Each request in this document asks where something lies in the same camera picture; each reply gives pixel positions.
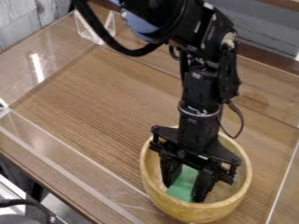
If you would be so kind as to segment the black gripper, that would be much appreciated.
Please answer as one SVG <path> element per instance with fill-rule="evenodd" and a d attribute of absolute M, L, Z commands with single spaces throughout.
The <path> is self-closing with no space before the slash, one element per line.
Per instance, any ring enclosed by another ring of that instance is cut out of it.
<path fill-rule="evenodd" d="M 183 172 L 183 165 L 199 175 L 192 200 L 203 202 L 217 181 L 232 185 L 240 157 L 220 142 L 221 110 L 205 114 L 180 114 L 179 127 L 153 126 L 149 149 L 160 156 L 163 184 L 169 187 Z"/>

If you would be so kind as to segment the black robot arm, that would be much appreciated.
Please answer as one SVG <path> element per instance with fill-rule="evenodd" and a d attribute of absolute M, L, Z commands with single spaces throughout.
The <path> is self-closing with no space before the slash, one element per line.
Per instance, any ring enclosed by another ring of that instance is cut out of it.
<path fill-rule="evenodd" d="M 95 33 L 116 51 L 140 57 L 161 45 L 180 61 L 181 99 L 176 128 L 153 126 L 149 149 L 160 156 L 163 184 L 171 186 L 187 165 L 197 171 L 191 200 L 203 202 L 216 184 L 235 182 L 241 159 L 220 143 L 221 109 L 239 95 L 233 23 L 204 0 L 109 0 L 135 35 L 147 42 L 125 48 L 108 33 L 87 0 L 75 7 Z"/>

